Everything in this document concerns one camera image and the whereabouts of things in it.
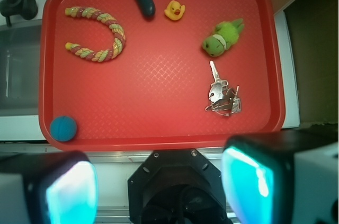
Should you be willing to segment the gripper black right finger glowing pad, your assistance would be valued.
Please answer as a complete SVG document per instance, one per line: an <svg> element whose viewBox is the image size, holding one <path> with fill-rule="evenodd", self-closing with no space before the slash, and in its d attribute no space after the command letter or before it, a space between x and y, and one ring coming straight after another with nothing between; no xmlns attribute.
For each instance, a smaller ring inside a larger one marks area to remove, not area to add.
<svg viewBox="0 0 339 224"><path fill-rule="evenodd" d="M221 180L241 223L338 223L338 132L232 136Z"/></svg>

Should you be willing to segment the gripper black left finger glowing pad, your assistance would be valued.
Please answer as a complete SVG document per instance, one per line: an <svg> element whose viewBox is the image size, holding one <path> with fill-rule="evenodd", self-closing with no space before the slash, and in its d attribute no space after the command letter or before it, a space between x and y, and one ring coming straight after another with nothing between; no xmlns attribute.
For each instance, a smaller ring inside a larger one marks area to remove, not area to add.
<svg viewBox="0 0 339 224"><path fill-rule="evenodd" d="M1 223L94 223L98 200L83 152L1 153Z"/></svg>

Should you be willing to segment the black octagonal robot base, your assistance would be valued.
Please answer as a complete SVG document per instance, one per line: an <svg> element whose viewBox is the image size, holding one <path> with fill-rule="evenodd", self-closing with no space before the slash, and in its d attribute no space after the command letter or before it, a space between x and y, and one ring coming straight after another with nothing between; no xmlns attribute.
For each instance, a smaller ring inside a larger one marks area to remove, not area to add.
<svg viewBox="0 0 339 224"><path fill-rule="evenodd" d="M127 181L132 223L231 223L220 170L195 149L156 150Z"/></svg>

